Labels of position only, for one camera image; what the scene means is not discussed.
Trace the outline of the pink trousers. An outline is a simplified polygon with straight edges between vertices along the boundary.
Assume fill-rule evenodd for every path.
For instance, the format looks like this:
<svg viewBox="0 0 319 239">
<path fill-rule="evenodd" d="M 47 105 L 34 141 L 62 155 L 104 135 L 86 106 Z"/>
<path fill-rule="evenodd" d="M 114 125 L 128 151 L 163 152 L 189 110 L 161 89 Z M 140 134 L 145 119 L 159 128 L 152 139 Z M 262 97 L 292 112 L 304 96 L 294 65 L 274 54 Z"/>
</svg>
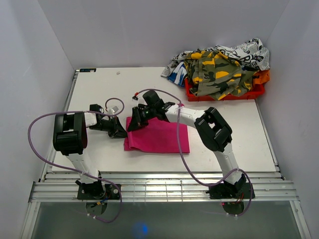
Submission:
<svg viewBox="0 0 319 239">
<path fill-rule="evenodd" d="M 179 153 L 177 129 L 182 153 L 189 154 L 189 139 L 187 126 L 158 120 L 149 120 L 146 127 L 128 132 L 124 140 L 125 151 L 141 151 L 145 153 L 174 154 Z"/>
</svg>

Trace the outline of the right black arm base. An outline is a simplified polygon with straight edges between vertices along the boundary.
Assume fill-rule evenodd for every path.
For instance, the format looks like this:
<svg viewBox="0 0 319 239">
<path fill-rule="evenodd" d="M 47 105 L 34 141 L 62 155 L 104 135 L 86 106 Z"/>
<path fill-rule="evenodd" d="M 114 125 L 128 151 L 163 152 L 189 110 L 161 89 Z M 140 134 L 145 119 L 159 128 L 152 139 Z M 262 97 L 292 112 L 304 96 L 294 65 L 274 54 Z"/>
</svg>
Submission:
<svg viewBox="0 0 319 239">
<path fill-rule="evenodd" d="M 221 183 L 213 187 L 209 187 L 206 191 L 210 199 L 254 199 L 255 192 L 249 183 L 236 188 L 234 185 Z"/>
</svg>

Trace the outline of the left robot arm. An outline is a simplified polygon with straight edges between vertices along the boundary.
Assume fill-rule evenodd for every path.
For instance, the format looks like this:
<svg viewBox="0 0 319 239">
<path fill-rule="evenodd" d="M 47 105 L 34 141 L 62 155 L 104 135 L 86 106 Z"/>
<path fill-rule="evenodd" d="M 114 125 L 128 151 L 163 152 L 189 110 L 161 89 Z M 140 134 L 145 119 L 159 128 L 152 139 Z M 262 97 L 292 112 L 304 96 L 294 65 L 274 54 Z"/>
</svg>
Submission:
<svg viewBox="0 0 319 239">
<path fill-rule="evenodd" d="M 111 109 L 111 117 L 104 118 L 103 108 L 98 104 L 90 105 L 89 112 L 58 114 L 55 116 L 53 147 L 73 164 L 80 175 L 76 181 L 79 186 L 78 198 L 105 199 L 112 186 L 103 185 L 101 174 L 89 155 L 85 152 L 88 145 L 87 129 L 104 131 L 110 138 L 125 138 L 127 132 L 115 115 L 118 108 Z"/>
</svg>

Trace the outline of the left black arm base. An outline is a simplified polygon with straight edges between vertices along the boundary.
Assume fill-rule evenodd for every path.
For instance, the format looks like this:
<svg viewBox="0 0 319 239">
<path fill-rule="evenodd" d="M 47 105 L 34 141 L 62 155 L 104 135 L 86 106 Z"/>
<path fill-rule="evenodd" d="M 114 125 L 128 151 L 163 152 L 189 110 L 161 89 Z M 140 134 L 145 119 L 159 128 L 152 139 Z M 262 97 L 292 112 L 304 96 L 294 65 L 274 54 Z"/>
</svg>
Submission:
<svg viewBox="0 0 319 239">
<path fill-rule="evenodd" d="M 81 184 L 78 188 L 78 200 L 118 200 L 119 189 L 112 184 L 99 184 L 98 182 L 90 184 Z"/>
</svg>

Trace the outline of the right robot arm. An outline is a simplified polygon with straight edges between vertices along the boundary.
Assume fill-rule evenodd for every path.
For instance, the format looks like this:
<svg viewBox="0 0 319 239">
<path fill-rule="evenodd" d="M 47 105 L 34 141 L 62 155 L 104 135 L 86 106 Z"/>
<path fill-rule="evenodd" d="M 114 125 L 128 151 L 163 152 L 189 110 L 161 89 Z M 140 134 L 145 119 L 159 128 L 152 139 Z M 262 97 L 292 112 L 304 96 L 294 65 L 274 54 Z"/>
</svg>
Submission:
<svg viewBox="0 0 319 239">
<path fill-rule="evenodd" d="M 142 92 L 146 103 L 133 107 L 129 132 L 148 126 L 148 121 L 153 118 L 196 129 L 204 146 L 215 154 L 223 178 L 216 183 L 208 184 L 201 182 L 189 172 L 191 177 L 198 184 L 208 187 L 208 194 L 212 199 L 253 197 L 251 181 L 239 168 L 233 153 L 232 129 L 216 108 L 193 110 L 186 108 L 182 102 L 164 102 L 155 89 L 145 89 Z"/>
</svg>

